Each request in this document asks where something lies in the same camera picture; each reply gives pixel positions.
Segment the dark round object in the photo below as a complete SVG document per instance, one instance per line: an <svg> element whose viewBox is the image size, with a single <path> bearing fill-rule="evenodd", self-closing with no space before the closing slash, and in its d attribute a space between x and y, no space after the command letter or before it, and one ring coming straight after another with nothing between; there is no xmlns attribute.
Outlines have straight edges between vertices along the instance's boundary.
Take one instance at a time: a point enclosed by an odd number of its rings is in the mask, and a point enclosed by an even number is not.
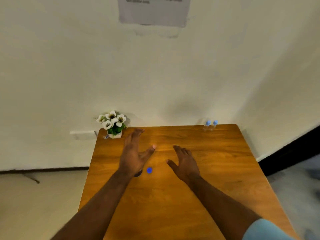
<svg viewBox="0 0 320 240"><path fill-rule="evenodd" d="M134 177L139 177L141 174L142 174L142 169L141 169L139 172L137 172L137 173L134 175Z"/></svg>

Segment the clear plastic bottle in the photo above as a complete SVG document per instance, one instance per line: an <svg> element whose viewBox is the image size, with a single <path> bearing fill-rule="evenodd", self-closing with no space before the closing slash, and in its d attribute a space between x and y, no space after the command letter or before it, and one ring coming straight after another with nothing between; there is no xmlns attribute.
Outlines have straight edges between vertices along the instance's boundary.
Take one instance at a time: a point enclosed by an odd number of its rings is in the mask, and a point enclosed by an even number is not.
<svg viewBox="0 0 320 240"><path fill-rule="evenodd" d="M214 129L217 127L217 125L218 125L218 121L215 120L215 121L213 122L213 124L210 126L210 131L214 131Z"/></svg>
<svg viewBox="0 0 320 240"><path fill-rule="evenodd" d="M211 127L211 121L208 120L203 126L203 131L206 132L207 130L210 130L210 127Z"/></svg>

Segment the person's left hand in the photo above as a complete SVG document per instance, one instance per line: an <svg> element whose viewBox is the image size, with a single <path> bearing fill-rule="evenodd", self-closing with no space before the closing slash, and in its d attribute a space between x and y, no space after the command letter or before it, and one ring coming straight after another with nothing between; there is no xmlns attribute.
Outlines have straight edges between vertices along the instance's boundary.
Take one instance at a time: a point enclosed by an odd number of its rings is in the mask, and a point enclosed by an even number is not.
<svg viewBox="0 0 320 240"><path fill-rule="evenodd" d="M143 132L144 129L135 129L124 141L118 171L121 171L130 178L143 168L156 149L156 146L153 145L145 152L139 153L139 136Z"/></svg>

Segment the light blue sleeve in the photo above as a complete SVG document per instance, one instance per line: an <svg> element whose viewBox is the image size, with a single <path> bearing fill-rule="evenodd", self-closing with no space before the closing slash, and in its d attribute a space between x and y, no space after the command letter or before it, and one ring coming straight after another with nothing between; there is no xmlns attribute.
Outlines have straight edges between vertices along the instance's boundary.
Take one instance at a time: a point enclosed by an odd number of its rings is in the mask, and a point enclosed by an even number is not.
<svg viewBox="0 0 320 240"><path fill-rule="evenodd" d="M252 223L242 240L294 240L272 222L259 219Z"/></svg>

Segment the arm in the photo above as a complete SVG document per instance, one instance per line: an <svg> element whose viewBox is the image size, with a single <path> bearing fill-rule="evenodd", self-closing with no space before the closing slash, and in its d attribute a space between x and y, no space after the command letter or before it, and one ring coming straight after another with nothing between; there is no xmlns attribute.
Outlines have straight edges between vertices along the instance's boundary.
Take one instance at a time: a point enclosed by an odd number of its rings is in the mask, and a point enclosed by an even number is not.
<svg viewBox="0 0 320 240"><path fill-rule="evenodd" d="M247 229L261 217L205 181L189 150L177 145L174 150L179 165L171 160L167 161L174 173L198 197L226 240L242 240Z"/></svg>
<svg viewBox="0 0 320 240"><path fill-rule="evenodd" d="M138 153L139 136L143 132L136 129L125 139L119 169L51 240L103 239L127 185L155 150L152 146L146 152Z"/></svg>

